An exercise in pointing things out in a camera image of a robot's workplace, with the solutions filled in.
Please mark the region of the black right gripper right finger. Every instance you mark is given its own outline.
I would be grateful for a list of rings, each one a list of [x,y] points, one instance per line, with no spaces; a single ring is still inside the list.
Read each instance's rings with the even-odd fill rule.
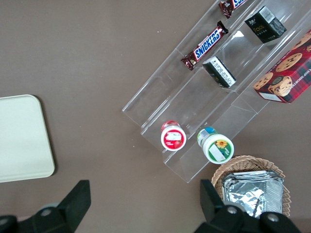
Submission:
[[[210,180],[200,181],[200,204],[206,221],[196,233],[299,233],[286,216],[264,212],[259,219],[234,205],[225,205]]]

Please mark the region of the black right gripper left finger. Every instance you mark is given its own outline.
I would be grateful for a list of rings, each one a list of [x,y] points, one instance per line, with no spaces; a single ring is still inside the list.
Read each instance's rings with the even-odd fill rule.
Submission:
[[[45,207],[18,221],[14,215],[0,217],[2,233],[73,233],[91,206],[90,182],[80,180],[55,207]]]

